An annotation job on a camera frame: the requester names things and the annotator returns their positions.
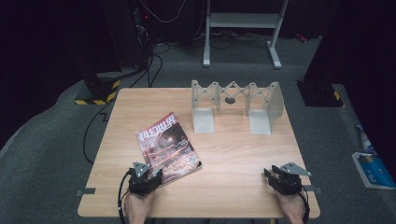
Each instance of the gray carpet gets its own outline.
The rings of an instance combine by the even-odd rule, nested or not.
[[[346,90],[334,85],[346,104],[337,108],[306,107],[298,91],[296,80],[304,78],[319,41],[303,44],[280,38],[276,49],[281,70],[274,69],[263,42],[212,48],[209,68],[202,67],[203,47],[170,45],[166,51],[167,46],[159,46],[155,52],[162,57],[163,67],[153,87],[189,87],[192,79],[202,86],[213,81],[221,86],[231,81],[268,86],[278,81],[306,168],[313,174],[311,182],[323,191],[317,195],[321,215],[309,223],[396,223],[396,191],[365,188],[351,159],[361,143],[355,129],[359,120]],[[220,48],[230,43],[212,44]],[[159,67],[160,60],[154,57],[150,78]],[[137,78],[125,78],[121,87],[128,88]],[[117,217],[78,215],[81,198],[76,193],[85,188],[92,168],[82,152],[83,136],[103,108],[74,104],[81,84],[70,87],[56,105],[26,122],[1,150],[0,223],[120,223]],[[148,76],[135,86],[147,87]],[[112,106],[104,110],[107,116]],[[85,147],[91,160],[106,128],[104,117],[97,116],[87,132]]]

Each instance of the human hand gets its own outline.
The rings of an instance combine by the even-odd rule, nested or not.
[[[155,190],[146,197],[140,197],[128,192],[125,196],[124,213],[129,219],[129,224],[143,224],[151,210]]]
[[[275,190],[275,195],[279,201],[280,209],[285,215],[289,224],[304,224],[304,201],[298,194],[283,195]]]

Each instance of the magazine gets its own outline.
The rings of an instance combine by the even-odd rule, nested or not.
[[[395,182],[378,155],[355,152],[352,158],[366,188],[396,189]]]
[[[136,137],[151,176],[163,169],[163,185],[202,166],[174,112],[137,132]]]

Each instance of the robotic hand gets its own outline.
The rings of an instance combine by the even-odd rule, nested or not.
[[[304,201],[305,212],[303,221],[306,223],[309,219],[309,203],[308,195],[306,198],[301,194],[301,191],[305,188],[301,183],[300,175],[311,176],[311,173],[307,172],[305,169],[301,168],[293,162],[289,162],[281,166],[280,168],[272,166],[272,171],[276,175],[266,169],[264,169],[264,175],[268,178],[268,184],[283,195],[293,195],[298,194]]]
[[[130,168],[128,170],[120,183],[118,206],[120,221],[122,224],[125,224],[125,219],[122,212],[121,191],[123,182],[128,175],[131,176],[129,179],[129,192],[137,194],[140,197],[145,197],[163,183],[163,169],[161,169],[155,176],[149,178],[149,165],[135,161],[134,168]]]

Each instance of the white stand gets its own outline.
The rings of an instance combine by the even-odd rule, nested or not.
[[[274,33],[267,46],[271,54],[275,69],[282,67],[275,50],[275,44],[279,30],[285,16],[289,0],[283,0],[279,13],[257,14],[257,13],[211,13],[210,0],[207,0],[204,67],[210,66],[210,27],[240,27],[240,28],[273,28]]]
[[[236,93],[228,93],[228,89],[237,88]],[[255,83],[250,83],[245,88],[239,87],[235,82],[222,88],[218,82],[213,82],[207,88],[202,88],[198,81],[191,82],[191,109],[195,133],[213,133],[215,124],[213,121],[213,108],[200,108],[199,101],[202,97],[211,99],[212,105],[220,109],[220,95],[225,94],[226,99],[234,99],[242,94],[246,97],[245,109],[249,117],[250,131],[253,134],[271,134],[275,120],[282,116],[284,109],[283,95],[277,82],[271,83],[267,88],[258,88]],[[263,100],[262,108],[251,108],[253,98],[260,97]]]

